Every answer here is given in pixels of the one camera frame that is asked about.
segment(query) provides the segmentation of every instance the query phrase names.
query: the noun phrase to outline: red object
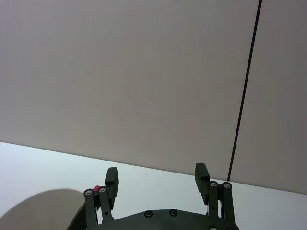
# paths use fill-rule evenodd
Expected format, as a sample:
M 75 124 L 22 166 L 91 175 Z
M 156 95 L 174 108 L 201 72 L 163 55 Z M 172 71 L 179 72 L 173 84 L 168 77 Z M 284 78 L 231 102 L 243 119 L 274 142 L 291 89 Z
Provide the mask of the red object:
M 94 192 L 98 191 L 100 187 L 101 187 L 100 185 L 96 185 L 96 186 L 93 188 Z

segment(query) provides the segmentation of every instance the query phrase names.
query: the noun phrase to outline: table surface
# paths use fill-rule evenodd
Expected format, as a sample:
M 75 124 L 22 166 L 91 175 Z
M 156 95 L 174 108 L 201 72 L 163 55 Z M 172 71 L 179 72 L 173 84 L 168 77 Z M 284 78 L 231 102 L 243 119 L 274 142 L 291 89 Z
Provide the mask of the table surface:
M 115 219 L 150 209 L 175 208 L 206 213 L 192 175 L 2 142 L 0 162 L 0 217 L 20 202 L 44 191 L 71 189 L 83 192 L 97 184 L 103 185 L 109 167 L 117 167 L 119 175 L 118 196 L 112 211 Z M 236 224 L 240 229 L 305 229 L 307 195 L 246 184 L 232 185 Z M 81 202 L 81 193 L 79 197 L 76 205 Z M 65 206 L 66 200 L 61 200 L 61 204 Z

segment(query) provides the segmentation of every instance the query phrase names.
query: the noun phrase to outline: bolt head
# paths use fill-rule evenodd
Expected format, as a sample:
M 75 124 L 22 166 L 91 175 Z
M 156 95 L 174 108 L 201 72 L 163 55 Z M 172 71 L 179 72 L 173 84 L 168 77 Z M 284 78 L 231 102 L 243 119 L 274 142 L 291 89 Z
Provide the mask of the bolt head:
M 153 216 L 153 212 L 152 211 L 146 211 L 145 212 L 145 217 L 150 218 Z
M 90 195 L 91 193 L 92 193 L 91 189 L 85 191 L 85 194 L 87 194 L 87 195 Z
M 216 187 L 216 186 L 217 186 L 217 183 L 214 182 L 214 181 L 212 181 L 212 182 L 210 182 L 210 185 L 211 185 L 212 187 Z
M 170 214 L 171 216 L 175 217 L 175 216 L 178 215 L 178 212 L 177 212 L 176 210 L 172 209 L 172 210 L 169 211 L 169 214 Z
M 225 184 L 224 184 L 224 187 L 225 187 L 225 188 L 230 188 L 231 185 L 230 185 L 229 183 L 225 183 Z

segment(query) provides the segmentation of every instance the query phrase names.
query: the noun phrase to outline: metal linkage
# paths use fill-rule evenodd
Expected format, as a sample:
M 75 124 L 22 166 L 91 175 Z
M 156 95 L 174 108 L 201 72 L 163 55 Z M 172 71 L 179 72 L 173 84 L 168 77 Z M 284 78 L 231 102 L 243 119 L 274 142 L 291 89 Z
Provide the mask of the metal linkage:
M 97 210 L 101 208 L 103 223 L 114 220 L 111 210 L 114 207 L 115 198 L 118 191 L 117 168 L 109 168 L 106 174 L 105 185 L 98 191 L 87 189 L 84 192 L 86 227 L 91 229 L 98 225 Z
M 229 182 L 218 184 L 210 181 L 210 175 L 203 163 L 197 163 L 195 168 L 195 181 L 204 204 L 208 205 L 207 215 L 218 218 L 218 205 L 221 202 L 221 218 L 235 223 L 234 204 L 232 200 L 232 185 Z

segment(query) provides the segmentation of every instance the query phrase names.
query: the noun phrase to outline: black vertical line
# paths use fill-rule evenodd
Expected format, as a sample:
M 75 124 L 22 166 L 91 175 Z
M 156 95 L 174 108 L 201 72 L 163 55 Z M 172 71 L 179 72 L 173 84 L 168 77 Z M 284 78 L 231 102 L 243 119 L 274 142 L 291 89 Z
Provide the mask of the black vertical line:
M 255 44 L 255 38 L 256 38 L 256 32 L 257 32 L 257 26 L 258 26 L 258 20 L 259 20 L 259 15 L 260 15 L 261 4 L 262 4 L 262 0 L 259 0 L 258 8 L 257 8 L 257 14 L 256 14 L 256 20 L 255 20 L 255 25 L 254 25 L 253 37 L 251 39 L 251 45 L 250 45 L 250 51 L 249 51 L 249 57 L 248 57 L 248 67 L 247 67 L 246 75 L 245 75 L 245 81 L 244 81 L 244 88 L 243 88 L 243 94 L 242 94 L 241 105 L 240 105 L 239 118 L 238 118 L 238 123 L 236 125 L 236 136 L 235 136 L 234 146 L 232 148 L 232 154 L 231 154 L 231 160 L 230 160 L 230 165 L 229 165 L 227 181 L 230 180 L 232 165 L 234 163 L 234 157 L 235 157 L 235 152 L 236 152 L 236 142 L 237 142 L 237 139 L 238 139 L 238 134 L 239 134 L 239 129 L 240 129 L 240 123 L 241 123 L 241 117 L 242 117 L 246 87 L 248 85 L 249 69 L 250 69 L 250 64 L 251 64 L 251 58 L 253 56 L 253 49 L 254 49 L 254 44 Z

